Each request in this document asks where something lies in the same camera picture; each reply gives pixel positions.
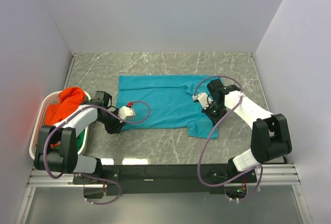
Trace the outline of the teal t shirt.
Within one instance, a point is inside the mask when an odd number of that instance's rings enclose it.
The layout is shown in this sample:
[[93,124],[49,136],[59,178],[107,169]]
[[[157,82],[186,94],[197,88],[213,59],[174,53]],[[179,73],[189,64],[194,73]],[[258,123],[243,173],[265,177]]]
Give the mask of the teal t shirt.
[[213,129],[212,121],[202,113],[193,94],[206,93],[206,75],[119,76],[116,106],[133,102],[136,113],[132,129],[188,129],[191,137],[206,139]]

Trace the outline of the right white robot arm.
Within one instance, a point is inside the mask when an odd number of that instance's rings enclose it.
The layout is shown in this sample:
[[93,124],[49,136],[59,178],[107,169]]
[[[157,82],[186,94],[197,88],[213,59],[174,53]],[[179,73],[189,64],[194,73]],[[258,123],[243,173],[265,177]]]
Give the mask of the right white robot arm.
[[211,80],[207,89],[208,94],[194,92],[192,99],[201,105],[202,113],[213,125],[216,126],[232,110],[251,128],[250,148],[229,161],[229,180],[239,182],[246,170],[292,152],[288,122],[283,114],[263,109],[240,87],[234,84],[225,86],[220,79]]

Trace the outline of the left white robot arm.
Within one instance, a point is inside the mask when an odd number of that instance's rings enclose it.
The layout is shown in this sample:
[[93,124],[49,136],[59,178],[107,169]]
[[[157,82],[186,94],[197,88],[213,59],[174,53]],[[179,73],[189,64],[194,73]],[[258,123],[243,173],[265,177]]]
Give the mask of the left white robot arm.
[[118,119],[118,108],[109,111],[111,102],[110,94],[97,91],[93,99],[83,102],[65,120],[43,125],[38,132],[34,167],[62,174],[85,173],[89,182],[99,183],[103,179],[100,159],[79,155],[77,137],[94,122],[104,124],[108,134],[121,132],[125,123]]

